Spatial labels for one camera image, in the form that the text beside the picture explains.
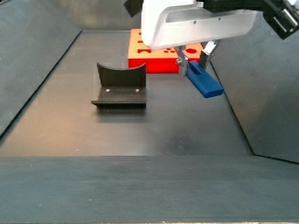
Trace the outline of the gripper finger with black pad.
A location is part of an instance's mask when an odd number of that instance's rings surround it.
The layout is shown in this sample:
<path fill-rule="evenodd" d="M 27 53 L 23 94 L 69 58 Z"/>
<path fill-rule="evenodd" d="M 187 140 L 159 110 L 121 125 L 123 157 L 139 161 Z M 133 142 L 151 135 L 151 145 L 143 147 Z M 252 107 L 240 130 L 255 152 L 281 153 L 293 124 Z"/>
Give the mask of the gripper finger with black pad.
<path fill-rule="evenodd" d="M 176 64 L 179 66 L 179 74 L 180 76 L 184 76 L 188 72 L 188 57 L 184 54 L 185 46 L 180 45 L 175 47 L 175 50 L 177 52 L 177 59 Z"/>

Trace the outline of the white and silver gripper body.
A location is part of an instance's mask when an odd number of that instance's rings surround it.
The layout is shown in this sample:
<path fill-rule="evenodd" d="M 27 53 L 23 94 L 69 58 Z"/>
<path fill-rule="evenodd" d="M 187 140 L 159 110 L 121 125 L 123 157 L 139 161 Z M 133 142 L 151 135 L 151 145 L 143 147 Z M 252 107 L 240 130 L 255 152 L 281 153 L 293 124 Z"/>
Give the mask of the white and silver gripper body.
<path fill-rule="evenodd" d="M 153 50 L 245 35 L 256 12 L 211 13 L 196 0 L 144 0 L 141 40 Z"/>

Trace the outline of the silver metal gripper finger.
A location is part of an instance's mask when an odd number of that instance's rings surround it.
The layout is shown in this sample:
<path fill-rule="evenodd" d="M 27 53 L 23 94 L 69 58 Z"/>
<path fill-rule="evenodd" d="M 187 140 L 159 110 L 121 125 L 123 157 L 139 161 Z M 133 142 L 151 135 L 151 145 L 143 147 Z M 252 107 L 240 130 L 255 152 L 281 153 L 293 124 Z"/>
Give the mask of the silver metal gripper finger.
<path fill-rule="evenodd" d="M 211 60 L 211 55 L 212 55 L 216 47 L 217 47 L 217 41 L 211 40 L 211 41 L 207 42 L 203 50 L 200 51 L 200 65 L 203 67 L 207 67 L 208 62 Z"/>

